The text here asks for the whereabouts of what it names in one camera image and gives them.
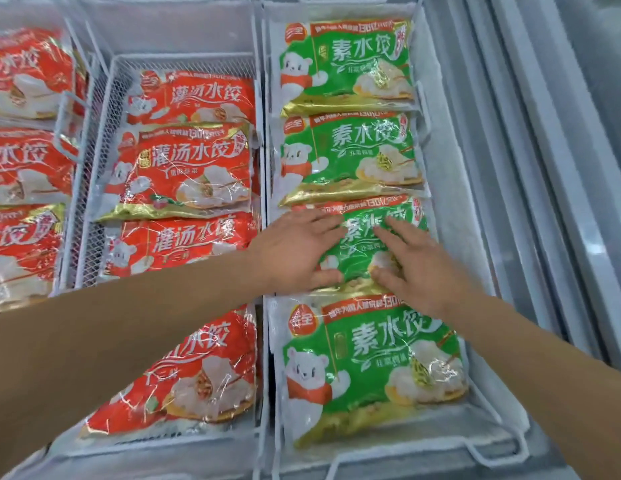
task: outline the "freezer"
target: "freezer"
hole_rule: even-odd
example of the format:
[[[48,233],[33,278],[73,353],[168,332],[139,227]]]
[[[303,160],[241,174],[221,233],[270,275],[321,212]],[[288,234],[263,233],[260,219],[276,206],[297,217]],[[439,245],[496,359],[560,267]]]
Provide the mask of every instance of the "freezer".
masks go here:
[[[569,43],[570,8],[563,3],[0,0],[0,28],[64,23],[91,63],[64,289],[95,285],[100,273],[105,230],[92,222],[91,193],[108,172],[136,71],[200,70],[255,81],[259,210],[266,226],[280,212],[273,98],[280,48],[273,42],[282,24],[404,16],[415,27],[414,129],[439,241],[486,291],[621,370],[621,142],[611,146],[588,71]],[[549,60],[561,64],[550,71]],[[465,358],[471,398],[455,414],[293,451],[282,427],[283,382],[272,367],[273,354],[281,353],[269,337],[269,324],[279,317],[273,297],[264,297],[263,310],[263,399],[247,428],[78,449],[77,425],[11,478],[575,478],[471,346]]]

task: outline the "finger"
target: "finger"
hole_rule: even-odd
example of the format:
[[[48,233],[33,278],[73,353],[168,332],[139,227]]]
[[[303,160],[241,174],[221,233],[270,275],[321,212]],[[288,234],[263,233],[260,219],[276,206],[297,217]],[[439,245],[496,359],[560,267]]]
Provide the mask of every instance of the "finger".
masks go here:
[[[395,235],[391,231],[381,227],[375,227],[373,228],[373,232],[386,244],[386,247],[391,250],[398,259],[408,251],[409,247],[406,245],[406,242],[402,241],[401,237]]]
[[[313,222],[326,215],[322,209],[301,209],[290,213],[292,218],[298,222]]]
[[[391,226],[407,244],[411,244],[412,246],[424,246],[434,242],[427,231],[418,229],[410,222],[400,221],[394,217],[386,217],[386,224]]]
[[[324,251],[328,251],[335,244],[337,244],[347,234],[348,229],[344,226],[339,226],[337,229],[329,230],[322,234],[322,244],[325,248]]]
[[[331,230],[332,228],[339,226],[342,222],[344,222],[344,216],[339,214],[337,216],[325,216],[317,219],[313,222],[312,226],[316,233],[322,234],[327,230]]]
[[[344,281],[344,275],[338,269],[315,271],[310,277],[310,289],[327,288]]]
[[[409,284],[399,276],[396,276],[383,267],[374,267],[371,269],[371,277],[383,287],[391,290],[401,299],[405,299],[407,290],[409,289]]]

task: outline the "red banner on package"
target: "red banner on package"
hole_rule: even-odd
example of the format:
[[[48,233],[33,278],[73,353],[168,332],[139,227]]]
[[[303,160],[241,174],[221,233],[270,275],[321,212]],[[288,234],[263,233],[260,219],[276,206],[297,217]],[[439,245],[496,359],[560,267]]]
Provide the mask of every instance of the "red banner on package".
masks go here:
[[[255,401],[256,340],[246,307],[210,322],[87,418],[82,436],[130,433],[161,420],[236,417]]]
[[[62,92],[85,98],[85,72],[75,61],[66,32],[40,28],[2,32],[0,115],[30,120],[54,118]]]
[[[63,204],[0,209],[0,312],[51,293],[63,222]]]
[[[125,135],[99,220],[197,217],[250,198],[247,125],[170,125]]]
[[[0,128],[0,205],[66,202],[75,162],[55,149],[50,131]],[[71,154],[77,149],[61,140]]]
[[[230,121],[255,124],[253,80],[201,72],[144,71],[142,94],[129,96],[127,121],[135,124]]]
[[[246,248],[256,235],[249,212],[216,219],[125,222],[119,237],[108,244],[104,275],[122,278],[190,264]]]

